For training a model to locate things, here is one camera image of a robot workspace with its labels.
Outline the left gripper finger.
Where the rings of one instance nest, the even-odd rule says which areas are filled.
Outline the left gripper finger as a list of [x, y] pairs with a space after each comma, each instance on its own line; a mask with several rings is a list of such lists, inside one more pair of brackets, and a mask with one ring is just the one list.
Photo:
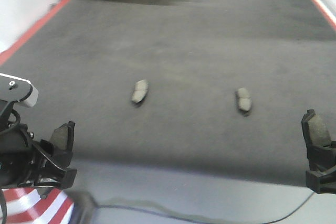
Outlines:
[[73, 140], [66, 140], [65, 147], [59, 147], [55, 143], [41, 140], [40, 146], [46, 151], [60, 166], [69, 167], [73, 157]]
[[71, 188], [76, 174], [77, 170], [73, 168], [42, 168], [35, 178], [35, 189], [41, 199], [46, 199], [53, 189]]

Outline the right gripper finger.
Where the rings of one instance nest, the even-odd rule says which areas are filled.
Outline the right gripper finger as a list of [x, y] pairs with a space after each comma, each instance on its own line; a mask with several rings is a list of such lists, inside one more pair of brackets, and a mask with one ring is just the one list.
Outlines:
[[335, 166], [335, 141], [328, 146], [309, 145], [307, 158], [312, 171], [324, 172]]
[[335, 194], [335, 168], [306, 171], [306, 186], [317, 194]]

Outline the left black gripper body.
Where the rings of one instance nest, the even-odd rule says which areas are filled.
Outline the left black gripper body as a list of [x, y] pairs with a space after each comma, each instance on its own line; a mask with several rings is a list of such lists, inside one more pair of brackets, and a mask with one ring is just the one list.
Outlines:
[[1, 127], [1, 189], [45, 186], [45, 140], [35, 140], [26, 124], [9, 121]]

